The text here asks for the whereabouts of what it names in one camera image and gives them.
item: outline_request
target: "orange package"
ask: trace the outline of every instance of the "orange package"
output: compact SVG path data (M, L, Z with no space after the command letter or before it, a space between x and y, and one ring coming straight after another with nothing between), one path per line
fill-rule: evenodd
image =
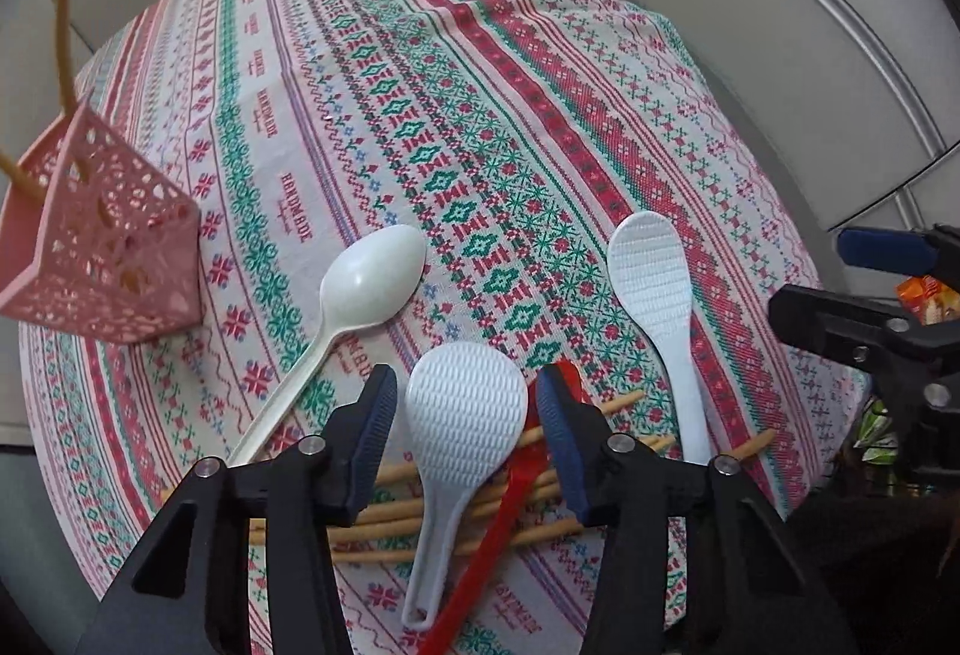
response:
M896 295L924 325L960 319L960 294L933 276L907 278L896 288Z

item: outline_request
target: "red handle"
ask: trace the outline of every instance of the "red handle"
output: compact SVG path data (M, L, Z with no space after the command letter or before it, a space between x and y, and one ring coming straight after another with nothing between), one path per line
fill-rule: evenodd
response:
M503 494L500 508L480 543L480 548L470 558L467 570L457 583L450 601L443 607L443 612L440 612L440 616L433 623L416 655L443 655L453 644L453 639L460 632L467 615L480 599L497 558L510 543L512 529L534 483L534 479L526 474L517 476L517 479L511 476L507 483L507 491Z
M580 382L580 374L576 366L569 360L562 359L558 362L560 372L566 386L574 398L583 404L589 403L589 397L584 394L584 389ZM524 428L534 428L539 425L539 419L536 417L536 398L534 392L535 382L531 382L528 388L530 396L530 409L527 411L527 423ZM463 627L464 621L470 610L480 599L480 594L487 584L493 572L493 566L497 559L507 548L512 536L512 529L523 510L525 500L531 487L534 485L536 477L547 466L546 447L543 442L531 444L529 447L517 449L512 454L508 463L510 468L510 477L507 482L507 490L503 494L500 502L500 508L496 512L496 517L487 530L480 548L470 558L467 570L457 583L450 601L443 607L440 616L437 618L426 639L419 646L416 655L445 655L456 639L457 634Z

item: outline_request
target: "white rice paddle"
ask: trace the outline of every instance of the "white rice paddle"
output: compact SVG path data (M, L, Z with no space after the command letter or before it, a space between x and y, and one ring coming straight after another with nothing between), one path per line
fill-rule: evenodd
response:
M323 366L337 338L392 319L414 294L425 261L426 238L409 225L376 230L338 254L320 282L317 336L253 418L227 465L253 463Z
M683 459L706 466L712 451L690 353L693 289L680 235L655 211L631 214L611 236L607 272L617 300L664 361Z
M495 348L446 344L416 363L404 402L410 449L424 483L424 524L400 620L425 631L440 610L464 508L520 438L527 386L520 369Z

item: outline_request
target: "pink basket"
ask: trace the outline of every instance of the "pink basket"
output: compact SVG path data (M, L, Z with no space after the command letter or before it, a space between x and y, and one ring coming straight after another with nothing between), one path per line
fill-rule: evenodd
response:
M41 207L10 187L0 212L0 313L113 343L200 321L200 209L85 100L20 166Z

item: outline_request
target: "patterned tablecloth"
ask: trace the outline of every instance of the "patterned tablecloth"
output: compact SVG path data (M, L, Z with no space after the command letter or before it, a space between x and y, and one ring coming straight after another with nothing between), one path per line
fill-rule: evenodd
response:
M764 319L781 284L816 283L810 258L657 14L618 0L161 0L79 83L203 219L203 326L135 347L21 331L37 455L98 594L161 490L199 457L229 454L293 365L332 259L385 225L424 230L424 282L389 326L339 345L272 452L355 398L374 363L405 381L426 350L464 339L527 375L565 355L596 399L642 387L618 428L674 431L656 353L604 271L608 238L636 209L683 238L715 443L779 430L752 472L781 511L848 428L862 381L782 348ZM671 539L669 620L685 603L678 529ZM592 533L512 554L457 652L576 652L601 548ZM270 642L263 558L251 549L257 652ZM398 610L409 570L338 572L359 652L416 651Z

